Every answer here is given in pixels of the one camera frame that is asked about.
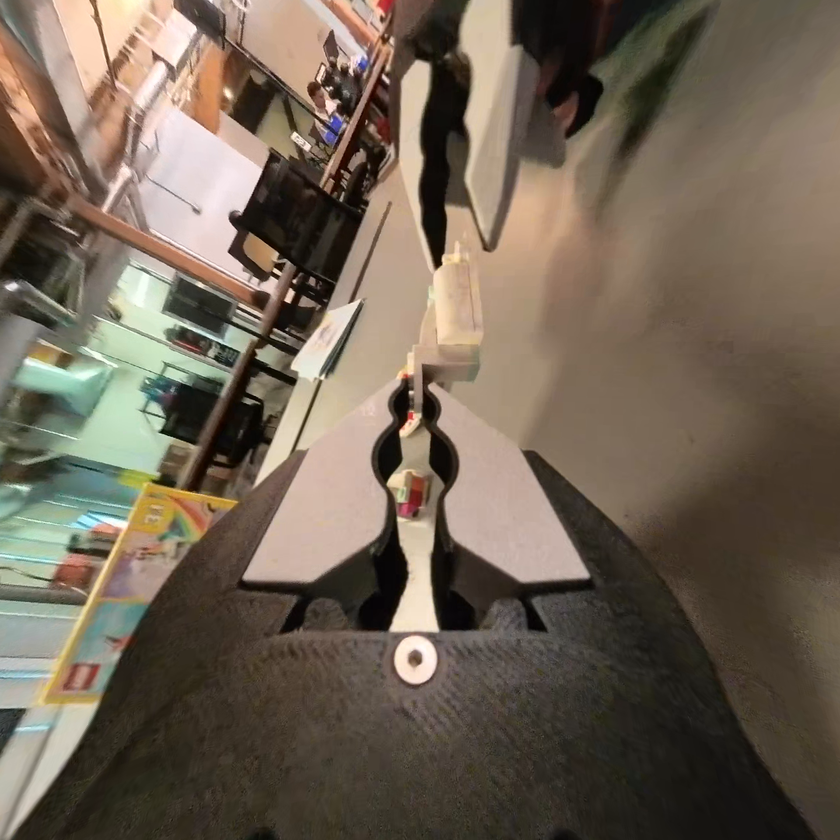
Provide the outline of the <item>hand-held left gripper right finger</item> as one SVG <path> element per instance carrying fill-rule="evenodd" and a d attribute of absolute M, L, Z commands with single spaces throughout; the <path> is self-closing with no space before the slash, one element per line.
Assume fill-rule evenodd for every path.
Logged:
<path fill-rule="evenodd" d="M 425 387 L 429 465 L 441 483 L 430 574 L 437 617 L 574 592 L 592 576 L 523 451 L 441 385 Z"/>

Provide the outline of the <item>person's right hand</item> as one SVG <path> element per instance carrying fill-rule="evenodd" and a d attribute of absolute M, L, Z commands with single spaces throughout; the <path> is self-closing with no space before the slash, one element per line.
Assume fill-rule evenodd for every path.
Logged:
<path fill-rule="evenodd" d="M 604 92 L 602 80 L 574 65 L 545 65 L 537 86 L 562 140 L 580 132 L 594 116 Z"/>

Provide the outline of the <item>white lego build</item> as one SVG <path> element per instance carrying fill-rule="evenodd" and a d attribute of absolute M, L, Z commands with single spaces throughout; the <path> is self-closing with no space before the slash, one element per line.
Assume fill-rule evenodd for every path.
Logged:
<path fill-rule="evenodd" d="M 412 436 L 422 422 L 425 385 L 449 391 L 455 383 L 477 378 L 483 339 L 478 270 L 458 241 L 434 272 L 419 336 L 401 372 L 409 399 L 401 438 Z"/>

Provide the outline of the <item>lego instruction booklet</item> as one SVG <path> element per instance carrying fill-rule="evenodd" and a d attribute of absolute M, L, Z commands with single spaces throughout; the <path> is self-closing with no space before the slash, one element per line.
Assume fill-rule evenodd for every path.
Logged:
<path fill-rule="evenodd" d="M 291 364 L 298 379 L 317 382 L 331 375 L 363 306 L 364 299 L 360 299 L 324 314 Z"/>

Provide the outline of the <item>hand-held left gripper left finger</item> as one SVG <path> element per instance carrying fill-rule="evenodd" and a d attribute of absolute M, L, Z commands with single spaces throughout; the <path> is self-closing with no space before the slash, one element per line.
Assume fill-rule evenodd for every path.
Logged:
<path fill-rule="evenodd" d="M 312 444 L 243 573 L 244 587 L 336 601 L 390 624 L 406 560 L 387 480 L 403 462 L 406 381 L 390 380 Z"/>

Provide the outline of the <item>small white teal lego car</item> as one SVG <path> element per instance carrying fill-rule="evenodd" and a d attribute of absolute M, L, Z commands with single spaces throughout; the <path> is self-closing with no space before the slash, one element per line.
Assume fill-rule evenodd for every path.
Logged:
<path fill-rule="evenodd" d="M 396 516 L 402 520 L 420 517 L 428 503 L 432 477 L 424 471 L 403 469 L 395 472 L 386 482 L 395 502 Z"/>

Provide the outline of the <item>black office chair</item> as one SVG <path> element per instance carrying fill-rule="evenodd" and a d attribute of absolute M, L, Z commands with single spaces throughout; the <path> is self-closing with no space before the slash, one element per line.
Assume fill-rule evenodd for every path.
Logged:
<path fill-rule="evenodd" d="M 270 149 L 245 208 L 228 215 L 235 235 L 227 252 L 258 281 L 292 267 L 292 290 L 325 306 L 368 206 L 370 173 L 362 161 L 334 196 L 314 169 Z"/>

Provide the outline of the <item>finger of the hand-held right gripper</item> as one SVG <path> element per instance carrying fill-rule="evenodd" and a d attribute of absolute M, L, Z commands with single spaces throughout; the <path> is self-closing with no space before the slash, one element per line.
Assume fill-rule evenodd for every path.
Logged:
<path fill-rule="evenodd" d="M 562 51 L 556 12 L 464 12 L 458 56 L 468 67 L 464 188 L 482 248 L 497 249 L 518 179 L 541 68 Z"/>
<path fill-rule="evenodd" d="M 430 270 L 442 265 L 450 177 L 447 135 L 436 125 L 434 71 L 416 60 L 401 78 L 398 160 L 408 205 Z"/>

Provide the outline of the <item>colourful lego set box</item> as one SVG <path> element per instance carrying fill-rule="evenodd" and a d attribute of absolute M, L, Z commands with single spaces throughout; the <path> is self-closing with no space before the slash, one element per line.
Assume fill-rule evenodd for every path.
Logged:
<path fill-rule="evenodd" d="M 143 486 L 38 703 L 95 704 L 143 615 L 192 546 L 237 501 Z"/>

